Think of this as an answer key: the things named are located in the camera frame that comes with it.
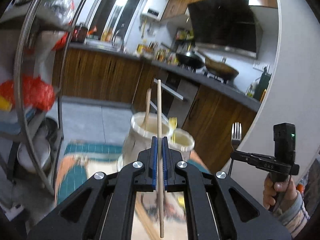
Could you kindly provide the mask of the right hand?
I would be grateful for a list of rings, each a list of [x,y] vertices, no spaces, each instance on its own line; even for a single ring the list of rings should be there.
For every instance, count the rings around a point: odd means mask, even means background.
[[[279,207],[283,212],[287,211],[298,197],[295,182],[292,178],[282,182],[273,182],[270,174],[264,181],[263,190],[263,206],[269,209],[275,206]]]

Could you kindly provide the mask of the right forearm sleeve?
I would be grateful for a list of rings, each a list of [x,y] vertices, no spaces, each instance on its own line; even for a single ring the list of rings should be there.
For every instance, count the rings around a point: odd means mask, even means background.
[[[290,208],[283,211],[281,207],[278,207],[274,212],[274,216],[287,228],[292,238],[295,238],[301,232],[310,219],[300,192],[296,190],[296,193],[297,197]]]

